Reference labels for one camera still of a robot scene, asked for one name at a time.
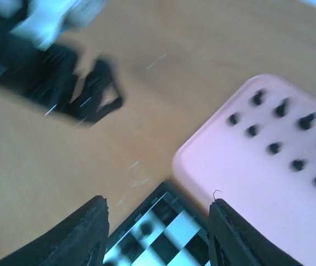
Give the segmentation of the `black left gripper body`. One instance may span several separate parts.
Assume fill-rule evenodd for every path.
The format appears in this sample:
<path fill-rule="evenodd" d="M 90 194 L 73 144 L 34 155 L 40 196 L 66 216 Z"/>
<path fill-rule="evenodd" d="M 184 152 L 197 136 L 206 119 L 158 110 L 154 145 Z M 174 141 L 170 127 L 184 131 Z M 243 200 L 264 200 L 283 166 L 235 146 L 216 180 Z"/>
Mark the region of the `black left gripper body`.
<path fill-rule="evenodd" d="M 10 33 L 14 19 L 0 17 L 0 86 L 49 110 L 63 111 L 74 92 L 78 52 L 61 44 L 46 51 Z"/>

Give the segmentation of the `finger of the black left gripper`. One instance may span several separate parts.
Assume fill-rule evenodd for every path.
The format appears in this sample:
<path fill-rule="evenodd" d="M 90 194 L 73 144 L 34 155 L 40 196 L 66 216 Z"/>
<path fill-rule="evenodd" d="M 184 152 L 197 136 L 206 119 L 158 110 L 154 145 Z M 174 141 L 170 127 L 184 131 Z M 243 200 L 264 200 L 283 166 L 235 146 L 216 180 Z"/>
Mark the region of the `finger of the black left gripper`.
<path fill-rule="evenodd" d="M 93 125 L 121 108 L 123 103 L 124 97 L 116 84 L 111 62 L 97 58 L 84 80 L 80 95 L 66 106 L 66 114 Z"/>

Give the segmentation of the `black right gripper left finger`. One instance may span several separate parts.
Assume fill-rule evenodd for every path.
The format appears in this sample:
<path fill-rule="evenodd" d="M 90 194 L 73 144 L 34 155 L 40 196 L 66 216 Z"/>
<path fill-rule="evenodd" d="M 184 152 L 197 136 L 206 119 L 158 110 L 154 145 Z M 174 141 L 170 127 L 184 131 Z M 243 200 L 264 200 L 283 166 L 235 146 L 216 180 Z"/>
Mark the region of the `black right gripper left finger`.
<path fill-rule="evenodd" d="M 107 199 L 97 195 L 0 265 L 103 265 L 109 228 Z"/>

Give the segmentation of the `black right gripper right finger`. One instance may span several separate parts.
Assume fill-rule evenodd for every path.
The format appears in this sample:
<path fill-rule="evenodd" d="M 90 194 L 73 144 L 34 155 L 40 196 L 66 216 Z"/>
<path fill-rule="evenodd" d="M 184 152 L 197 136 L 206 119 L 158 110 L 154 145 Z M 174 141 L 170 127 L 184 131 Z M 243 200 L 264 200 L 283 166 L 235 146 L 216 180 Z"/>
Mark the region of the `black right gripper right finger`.
<path fill-rule="evenodd" d="M 301 265 L 221 198 L 210 205 L 208 241 L 211 265 Z"/>

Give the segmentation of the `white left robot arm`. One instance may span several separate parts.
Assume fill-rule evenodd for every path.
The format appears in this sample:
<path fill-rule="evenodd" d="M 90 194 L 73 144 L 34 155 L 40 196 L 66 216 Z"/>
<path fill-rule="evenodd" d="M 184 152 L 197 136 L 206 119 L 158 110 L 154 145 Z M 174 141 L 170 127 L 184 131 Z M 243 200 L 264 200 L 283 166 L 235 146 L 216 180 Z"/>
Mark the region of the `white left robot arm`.
<path fill-rule="evenodd" d="M 97 59 L 79 96 L 76 50 L 56 43 L 87 27 L 104 1 L 0 1 L 0 86 L 47 109 L 94 125 L 123 105 L 111 65 Z M 95 196 L 0 265 L 103 265 L 108 205 Z"/>

